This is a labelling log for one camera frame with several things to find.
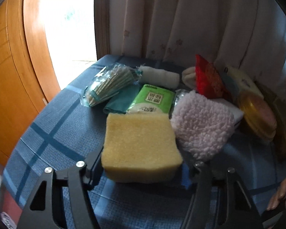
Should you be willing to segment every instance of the rolled white cloth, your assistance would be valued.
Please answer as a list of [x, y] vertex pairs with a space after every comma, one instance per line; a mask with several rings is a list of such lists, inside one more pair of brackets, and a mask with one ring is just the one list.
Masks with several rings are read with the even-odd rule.
[[182, 72], [182, 81], [190, 89], [196, 90], [196, 72], [195, 67], [190, 67]]
[[176, 89], [179, 85], [180, 76], [178, 73], [149, 66], [140, 66], [139, 70], [142, 71], [142, 76], [139, 79], [142, 84], [151, 84], [168, 89]]

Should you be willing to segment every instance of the metal screw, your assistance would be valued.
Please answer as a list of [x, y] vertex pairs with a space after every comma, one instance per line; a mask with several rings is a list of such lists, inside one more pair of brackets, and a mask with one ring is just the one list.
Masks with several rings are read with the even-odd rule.
[[81, 168], [81, 167], [83, 167], [85, 165], [85, 162], [84, 161], [78, 161], [77, 163], [76, 163], [76, 166], [78, 167], [78, 168]]
[[233, 173], [235, 173], [235, 169], [233, 167], [229, 167], [228, 168], [228, 172], [233, 174]]
[[204, 162], [202, 162], [202, 161], [196, 161], [195, 162], [195, 166], [196, 167], [201, 167], [201, 166], [203, 166], [204, 165]]
[[52, 171], [53, 171], [52, 167], [47, 167], [44, 169], [44, 172], [46, 172], [46, 173], [51, 173]]

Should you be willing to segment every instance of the green package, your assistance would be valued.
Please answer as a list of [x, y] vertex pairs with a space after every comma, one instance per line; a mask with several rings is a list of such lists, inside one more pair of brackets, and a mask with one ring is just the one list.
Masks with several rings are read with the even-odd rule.
[[145, 84], [133, 100], [127, 112], [158, 112], [168, 114], [174, 95], [175, 93], [170, 90]]

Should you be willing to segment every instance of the red cloth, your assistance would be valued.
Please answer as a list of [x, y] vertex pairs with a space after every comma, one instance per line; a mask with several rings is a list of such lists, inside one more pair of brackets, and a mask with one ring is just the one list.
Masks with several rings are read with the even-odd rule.
[[196, 54], [196, 85], [200, 95], [208, 99], [231, 99], [230, 92], [224, 86], [218, 71], [213, 64]]

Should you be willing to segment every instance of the blue tablecloth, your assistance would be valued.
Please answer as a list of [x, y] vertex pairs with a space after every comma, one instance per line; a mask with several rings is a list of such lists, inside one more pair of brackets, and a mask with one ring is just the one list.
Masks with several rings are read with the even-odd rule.
[[[55, 170], [68, 168], [84, 160], [103, 141], [104, 105], [83, 107], [79, 93], [104, 66], [115, 62], [132, 67], [145, 63], [178, 73], [183, 70], [171, 63], [107, 55], [84, 71], [36, 117], [9, 158], [3, 183], [20, 207], [25, 205], [47, 166]], [[286, 162], [276, 161], [273, 146], [261, 145], [239, 132], [231, 137], [211, 165], [221, 170], [235, 167], [260, 212], [286, 175]], [[187, 172], [183, 165], [182, 172], [171, 185], [119, 184], [103, 176], [99, 185], [89, 192], [101, 228], [180, 228], [191, 197], [184, 187], [189, 182]], [[63, 190], [63, 198], [68, 228], [74, 228], [67, 188]], [[207, 228], [213, 228], [216, 202], [214, 188]]]

